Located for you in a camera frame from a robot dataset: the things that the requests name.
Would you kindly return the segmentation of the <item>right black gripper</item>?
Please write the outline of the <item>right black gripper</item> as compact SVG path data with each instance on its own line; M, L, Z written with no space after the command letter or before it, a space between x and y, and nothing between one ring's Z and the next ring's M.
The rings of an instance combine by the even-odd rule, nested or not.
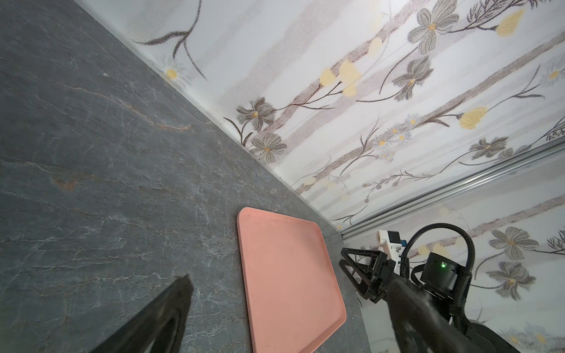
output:
M377 249L341 250L339 267L365 300L377 303L384 298L394 274L396 262Z

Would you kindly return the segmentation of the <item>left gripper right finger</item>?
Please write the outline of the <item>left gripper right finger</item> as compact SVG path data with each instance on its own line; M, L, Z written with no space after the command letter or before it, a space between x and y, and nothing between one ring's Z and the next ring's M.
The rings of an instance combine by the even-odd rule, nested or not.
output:
M385 301L401 352L482 351L400 279L390 282Z

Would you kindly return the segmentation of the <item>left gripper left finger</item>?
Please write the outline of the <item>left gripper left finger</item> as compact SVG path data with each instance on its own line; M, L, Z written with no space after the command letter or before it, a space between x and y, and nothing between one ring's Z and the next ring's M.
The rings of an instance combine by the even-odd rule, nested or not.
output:
M179 352L191 307L190 276L177 278L94 352Z

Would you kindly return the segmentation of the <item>pink plastic tray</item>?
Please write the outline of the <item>pink plastic tray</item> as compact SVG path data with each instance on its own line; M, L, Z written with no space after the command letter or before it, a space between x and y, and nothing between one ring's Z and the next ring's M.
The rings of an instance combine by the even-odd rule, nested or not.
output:
M245 207L237 218L254 352L314 352L347 320L319 226Z

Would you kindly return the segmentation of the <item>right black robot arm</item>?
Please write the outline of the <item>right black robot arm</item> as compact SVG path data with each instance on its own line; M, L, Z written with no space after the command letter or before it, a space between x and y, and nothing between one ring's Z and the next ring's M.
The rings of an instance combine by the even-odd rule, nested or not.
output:
M464 265L430 253L424 264L410 267L412 246L434 229L448 229L462 237ZM474 264L472 238L446 223L425 226L409 241L398 232L380 231L374 249L343 248L339 261L361 298L386 302L401 352L515 352L497 333L466 317Z

